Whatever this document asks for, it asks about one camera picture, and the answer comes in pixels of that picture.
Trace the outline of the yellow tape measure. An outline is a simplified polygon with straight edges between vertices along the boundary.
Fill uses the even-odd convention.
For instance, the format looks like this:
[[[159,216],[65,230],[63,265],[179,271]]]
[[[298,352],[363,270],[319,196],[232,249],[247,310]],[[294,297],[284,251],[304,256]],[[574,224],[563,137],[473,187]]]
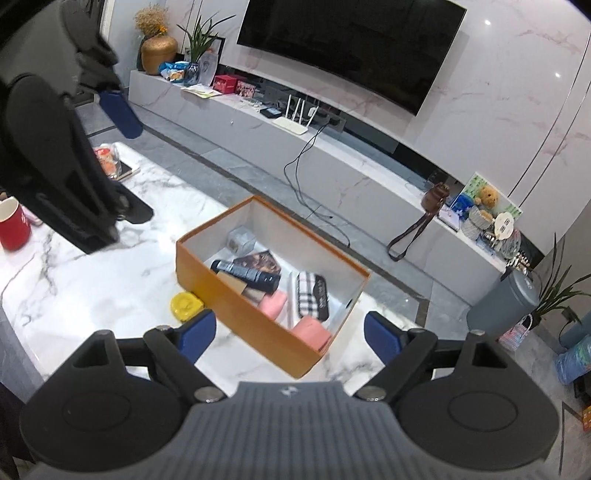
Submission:
[[[204,302],[188,291],[176,294],[170,300],[169,306],[174,318],[181,323],[191,320],[201,311],[204,311]]]

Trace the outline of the pink cylindrical cup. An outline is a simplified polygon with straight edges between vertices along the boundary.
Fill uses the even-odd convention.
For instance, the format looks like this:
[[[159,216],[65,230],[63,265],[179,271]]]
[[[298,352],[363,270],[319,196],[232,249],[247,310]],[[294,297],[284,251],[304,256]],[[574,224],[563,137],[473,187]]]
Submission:
[[[322,322],[311,316],[301,318],[300,322],[291,329],[291,333],[318,352],[321,352],[332,339],[331,332],[322,326]]]

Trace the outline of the clear snack container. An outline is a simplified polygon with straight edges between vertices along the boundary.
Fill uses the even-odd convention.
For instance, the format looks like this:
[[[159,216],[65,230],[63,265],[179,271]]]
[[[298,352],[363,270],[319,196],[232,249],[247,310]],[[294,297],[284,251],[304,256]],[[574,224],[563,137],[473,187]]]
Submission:
[[[94,148],[94,153],[103,172],[109,178],[117,179],[121,173],[121,165],[115,146],[103,143]]]

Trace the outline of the blue snack bag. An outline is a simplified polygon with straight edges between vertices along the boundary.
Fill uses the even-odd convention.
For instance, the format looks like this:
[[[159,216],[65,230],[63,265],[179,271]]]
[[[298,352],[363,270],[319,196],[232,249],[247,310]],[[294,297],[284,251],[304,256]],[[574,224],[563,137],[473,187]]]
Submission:
[[[162,62],[158,66],[158,74],[166,81],[174,84],[184,82],[184,75],[189,63],[186,61]]]

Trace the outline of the pink rectangular box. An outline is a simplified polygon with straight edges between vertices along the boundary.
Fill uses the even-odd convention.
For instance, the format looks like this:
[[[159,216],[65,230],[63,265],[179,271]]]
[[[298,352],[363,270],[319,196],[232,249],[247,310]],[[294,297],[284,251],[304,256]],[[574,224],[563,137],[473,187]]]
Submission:
[[[259,310],[271,320],[276,320],[283,307],[287,304],[287,293],[276,290],[273,294],[266,294],[259,302]]]

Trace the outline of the plaid black glasses case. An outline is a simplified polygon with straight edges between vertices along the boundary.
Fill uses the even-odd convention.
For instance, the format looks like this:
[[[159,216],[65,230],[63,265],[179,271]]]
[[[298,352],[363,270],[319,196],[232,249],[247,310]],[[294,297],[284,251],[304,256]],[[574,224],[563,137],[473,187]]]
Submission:
[[[310,316],[322,322],[329,320],[329,295],[325,278],[311,272],[293,272],[288,283],[290,318],[295,323]]]

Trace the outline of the clear plastic cube box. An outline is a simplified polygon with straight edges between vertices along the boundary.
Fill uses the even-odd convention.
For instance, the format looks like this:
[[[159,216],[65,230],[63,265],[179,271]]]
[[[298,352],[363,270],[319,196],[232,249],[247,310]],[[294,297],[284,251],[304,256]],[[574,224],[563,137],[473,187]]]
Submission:
[[[256,246],[256,235],[245,226],[239,226],[228,233],[226,247],[236,256],[249,254]]]

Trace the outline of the green potted plant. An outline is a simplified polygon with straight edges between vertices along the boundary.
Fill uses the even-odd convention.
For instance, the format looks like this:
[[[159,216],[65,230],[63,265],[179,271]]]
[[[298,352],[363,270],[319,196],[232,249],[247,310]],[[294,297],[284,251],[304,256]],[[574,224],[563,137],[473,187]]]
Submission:
[[[200,66],[198,61],[201,56],[211,47],[216,38],[215,28],[218,25],[230,20],[233,15],[226,16],[217,21],[213,21],[213,15],[204,19],[201,15],[197,16],[193,30],[189,31],[187,28],[177,25],[189,40],[189,62],[183,70],[183,86],[190,87],[198,83]]]

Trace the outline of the red gift box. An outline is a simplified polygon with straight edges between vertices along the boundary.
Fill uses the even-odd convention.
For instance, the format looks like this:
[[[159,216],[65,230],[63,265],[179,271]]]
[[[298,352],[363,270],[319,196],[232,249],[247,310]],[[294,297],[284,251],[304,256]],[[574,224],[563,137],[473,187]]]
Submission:
[[[238,78],[231,75],[216,75],[214,77],[212,88],[222,95],[233,94],[236,91]]]

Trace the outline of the orange cardboard box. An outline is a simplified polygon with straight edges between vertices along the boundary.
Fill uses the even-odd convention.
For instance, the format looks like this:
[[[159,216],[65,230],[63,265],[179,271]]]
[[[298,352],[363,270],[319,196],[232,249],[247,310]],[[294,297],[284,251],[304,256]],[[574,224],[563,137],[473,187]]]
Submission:
[[[301,378],[327,354],[370,273],[252,196],[177,241],[176,277],[232,333]]]

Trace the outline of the grey trash bin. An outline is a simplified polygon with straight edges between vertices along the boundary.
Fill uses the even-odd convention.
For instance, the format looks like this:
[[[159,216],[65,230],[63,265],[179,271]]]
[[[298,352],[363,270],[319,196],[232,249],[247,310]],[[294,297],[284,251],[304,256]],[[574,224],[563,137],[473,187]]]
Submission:
[[[539,305],[539,292],[533,281],[519,270],[513,270],[467,313],[470,331],[484,331],[493,339],[500,338]]]

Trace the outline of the red mug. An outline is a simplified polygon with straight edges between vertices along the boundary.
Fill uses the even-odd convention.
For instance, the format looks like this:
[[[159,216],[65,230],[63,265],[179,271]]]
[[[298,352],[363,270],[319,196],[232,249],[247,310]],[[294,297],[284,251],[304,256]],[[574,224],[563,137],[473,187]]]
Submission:
[[[0,204],[0,241],[6,251],[22,248],[31,236],[31,227],[18,200],[9,197]]]

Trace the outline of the green plant right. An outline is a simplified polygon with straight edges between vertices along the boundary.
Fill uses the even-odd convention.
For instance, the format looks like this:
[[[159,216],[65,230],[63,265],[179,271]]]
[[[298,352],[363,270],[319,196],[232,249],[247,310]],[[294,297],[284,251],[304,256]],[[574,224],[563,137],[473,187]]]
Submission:
[[[550,252],[551,263],[545,277],[540,279],[540,302],[533,312],[536,325],[552,312],[564,313],[569,309],[567,303],[576,297],[589,297],[590,293],[583,291],[582,283],[590,279],[587,273],[575,280],[568,280],[572,265],[563,267],[566,243],[560,243],[554,235],[553,248]]]

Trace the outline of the blue water bottle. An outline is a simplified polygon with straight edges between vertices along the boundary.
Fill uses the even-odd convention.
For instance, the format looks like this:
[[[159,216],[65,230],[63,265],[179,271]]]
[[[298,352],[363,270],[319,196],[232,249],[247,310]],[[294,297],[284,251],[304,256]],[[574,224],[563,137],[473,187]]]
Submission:
[[[568,385],[589,373],[591,369],[590,336],[585,336],[565,353],[560,354],[555,361],[555,367],[558,380],[563,385]]]

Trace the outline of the black television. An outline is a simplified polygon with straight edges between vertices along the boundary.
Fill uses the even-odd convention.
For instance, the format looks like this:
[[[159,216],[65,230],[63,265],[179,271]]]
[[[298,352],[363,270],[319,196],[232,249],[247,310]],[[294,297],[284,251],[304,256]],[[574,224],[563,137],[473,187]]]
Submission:
[[[238,44],[331,73],[417,114],[466,13],[443,0],[252,1]]]

